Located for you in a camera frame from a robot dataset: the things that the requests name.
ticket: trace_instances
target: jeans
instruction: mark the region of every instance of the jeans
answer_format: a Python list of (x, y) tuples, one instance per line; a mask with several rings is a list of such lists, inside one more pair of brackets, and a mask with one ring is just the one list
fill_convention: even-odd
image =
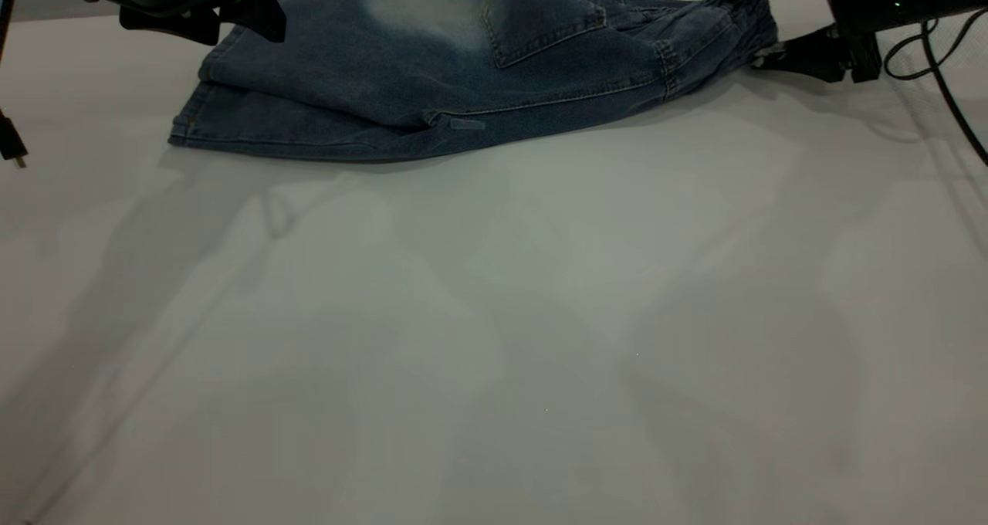
[(280, 0), (286, 42), (233, 29), (179, 146), (392, 162), (620, 120), (777, 41), (767, 0)]

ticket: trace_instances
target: black cable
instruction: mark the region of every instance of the black cable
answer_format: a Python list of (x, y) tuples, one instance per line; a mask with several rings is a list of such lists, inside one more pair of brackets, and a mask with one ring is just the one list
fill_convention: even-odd
[[(964, 22), (964, 26), (960, 29), (960, 33), (957, 33), (957, 37), (953, 40), (950, 50), (940, 60), (936, 60), (936, 54), (932, 51), (931, 40), (932, 32), (934, 32), (934, 30), (939, 26), (939, 19), (935, 19), (932, 24), (931, 22), (921, 23), (920, 33), (918, 35), (910, 36), (907, 39), (902, 40), (902, 42), (897, 43), (896, 46), (893, 46), (892, 49), (890, 49), (885, 55), (885, 73), (888, 74), (889, 77), (899, 81), (914, 81), (918, 78), (932, 74), (936, 78), (936, 85), (939, 86), (939, 92), (942, 93), (943, 100), (946, 101), (946, 106), (949, 107), (950, 113), (953, 114), (954, 120), (957, 120), (957, 125), (959, 125), (960, 130), (963, 131), (964, 137), (966, 137), (967, 141), (970, 142), (971, 147), (974, 149), (974, 152), (978, 155), (981, 161), (988, 166), (988, 152), (985, 152), (985, 147), (981, 143), (981, 140), (978, 139), (974, 130), (971, 130), (971, 125), (967, 123), (967, 118), (964, 117), (964, 113), (960, 110), (960, 106), (957, 106), (957, 100), (953, 98), (953, 93), (950, 92), (950, 88), (948, 84), (946, 84), (946, 78), (943, 77), (943, 71), (941, 71), (942, 65), (949, 60), (953, 53), (956, 53), (957, 48), (959, 48), (960, 44), (964, 42), (964, 39), (967, 37), (967, 33), (971, 30), (971, 26), (973, 26), (974, 23), (981, 18), (981, 15), (985, 14), (988, 14), (988, 8), (974, 12), (974, 14), (971, 15), (966, 22)], [(892, 60), (904, 48), (910, 46), (910, 44), (914, 42), (923, 43), (923, 50), (929, 67), (907, 75), (898, 75), (893, 73)]]
[(907, 75), (898, 75), (892, 72), (892, 60), (903, 49), (905, 49), (907, 46), (910, 46), (910, 44), (914, 42), (921, 42), (924, 36), (927, 36), (928, 33), (932, 33), (934, 32), (934, 30), (936, 30), (936, 28), (938, 28), (939, 19), (934, 19), (934, 22), (932, 22), (932, 26), (929, 27), (927, 33), (920, 32), (918, 35), (910, 36), (909, 39), (902, 40), (902, 42), (896, 44), (896, 46), (893, 46), (892, 49), (890, 49), (888, 53), (885, 54), (885, 73), (887, 73), (889, 77), (891, 77), (892, 79), (897, 79), (899, 81), (913, 81), (918, 78), (928, 76), (929, 74), (934, 72), (935, 68), (939, 68), (943, 64), (945, 64), (946, 60), (949, 60), (950, 56), (952, 56), (953, 53), (956, 53), (957, 48), (960, 47), (960, 44), (964, 42), (964, 39), (967, 39), (967, 33), (970, 33), (970, 30), (974, 26), (974, 23), (977, 22), (978, 19), (981, 19), (981, 15), (985, 15), (985, 14), (988, 14), (988, 8), (974, 12), (974, 14), (972, 14), (970, 18), (968, 18), (967, 21), (964, 22), (964, 26), (963, 28), (960, 29), (960, 33), (957, 33), (957, 37), (956, 39), (953, 40), (953, 44), (952, 46), (950, 46), (950, 50), (948, 50), (948, 52), (945, 55), (943, 55), (940, 61), (931, 62), (928, 68), (925, 68), (924, 70), (918, 71), (916, 73), (910, 73)]
[[(981, 16), (986, 11), (981, 11), (977, 16)], [(946, 79), (943, 78), (943, 72), (939, 70), (939, 64), (936, 64), (936, 55), (932, 53), (932, 43), (929, 41), (929, 22), (923, 22), (923, 50), (927, 55), (927, 61), (929, 66), (932, 68), (932, 75), (936, 78), (936, 85), (939, 86), (939, 92), (943, 93), (943, 99), (946, 100), (946, 106), (949, 107), (950, 113), (953, 114), (954, 120), (957, 120), (957, 124), (960, 125), (960, 130), (964, 132), (964, 137), (967, 137), (967, 141), (971, 143), (971, 147), (974, 148), (974, 152), (977, 153), (981, 162), (984, 162), (985, 166), (988, 166), (988, 151), (985, 151), (984, 145), (979, 141), (977, 134), (974, 134), (974, 130), (971, 130), (971, 125), (967, 123), (967, 118), (964, 117), (963, 111), (957, 106), (957, 100), (954, 100), (953, 93), (950, 92), (950, 88), (946, 85)]]

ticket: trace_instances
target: white tabletop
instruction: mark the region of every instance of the white tabletop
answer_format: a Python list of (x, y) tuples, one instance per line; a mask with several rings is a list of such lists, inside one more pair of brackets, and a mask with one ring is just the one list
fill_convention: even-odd
[(988, 174), (932, 84), (351, 167), (169, 148), (207, 51), (11, 31), (0, 524), (988, 522)]

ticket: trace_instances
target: denim fabric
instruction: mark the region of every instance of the denim fabric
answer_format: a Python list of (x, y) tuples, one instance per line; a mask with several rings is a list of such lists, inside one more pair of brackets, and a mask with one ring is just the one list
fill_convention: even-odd
[(234, 29), (170, 142), (392, 162), (628, 117), (776, 42), (767, 0), (281, 0), (286, 42)]

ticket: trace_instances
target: back pocket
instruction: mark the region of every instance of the back pocket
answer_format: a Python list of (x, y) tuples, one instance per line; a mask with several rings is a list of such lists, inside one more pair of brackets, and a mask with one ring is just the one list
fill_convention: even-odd
[(499, 68), (607, 26), (607, 12), (587, 0), (486, 0), (483, 23)]

